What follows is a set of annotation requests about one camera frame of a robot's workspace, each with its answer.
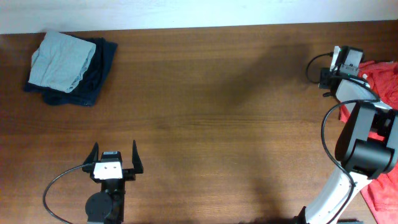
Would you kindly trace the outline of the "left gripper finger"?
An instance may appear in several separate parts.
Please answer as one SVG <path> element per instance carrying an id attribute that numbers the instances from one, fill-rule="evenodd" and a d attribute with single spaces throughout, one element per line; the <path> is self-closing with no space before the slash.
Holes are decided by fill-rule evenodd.
<path id="1" fill-rule="evenodd" d="M 99 145 L 96 142 L 91 150 L 91 152 L 88 154 L 87 158 L 83 162 L 83 165 L 86 164 L 92 164 L 98 160 L 98 153 L 99 153 Z"/>
<path id="2" fill-rule="evenodd" d="M 132 144 L 132 164 L 133 164 L 134 172 L 136 174 L 144 173 L 144 167 L 143 167 L 141 158 L 139 157 L 139 154 L 137 151 L 136 140 L 133 140 L 133 144 Z"/>

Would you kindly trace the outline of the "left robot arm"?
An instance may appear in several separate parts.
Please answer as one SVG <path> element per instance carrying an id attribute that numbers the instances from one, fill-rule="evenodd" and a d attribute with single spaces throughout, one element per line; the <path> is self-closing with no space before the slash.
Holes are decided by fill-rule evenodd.
<path id="1" fill-rule="evenodd" d="M 135 181 L 144 168 L 137 151 L 136 142 L 132 144 L 132 168 L 124 169 L 119 151 L 99 153 L 96 143 L 83 162 L 83 172 L 101 185 L 101 190 L 93 194 L 85 204 L 87 222 L 93 224 L 122 224 L 124 221 L 124 198 L 126 182 Z"/>

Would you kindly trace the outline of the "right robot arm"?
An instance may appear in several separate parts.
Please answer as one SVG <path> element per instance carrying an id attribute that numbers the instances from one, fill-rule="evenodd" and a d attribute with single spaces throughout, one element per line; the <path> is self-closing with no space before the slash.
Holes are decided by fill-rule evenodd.
<path id="1" fill-rule="evenodd" d="M 363 188 L 397 164 L 397 110 L 382 102 L 367 80 L 359 77 L 363 50 L 336 46 L 332 62 L 323 68 L 318 82 L 325 96 L 339 104 L 353 105 L 332 154 L 325 149 L 335 169 L 317 198 L 293 218 L 293 223 L 339 223 L 345 208 Z"/>

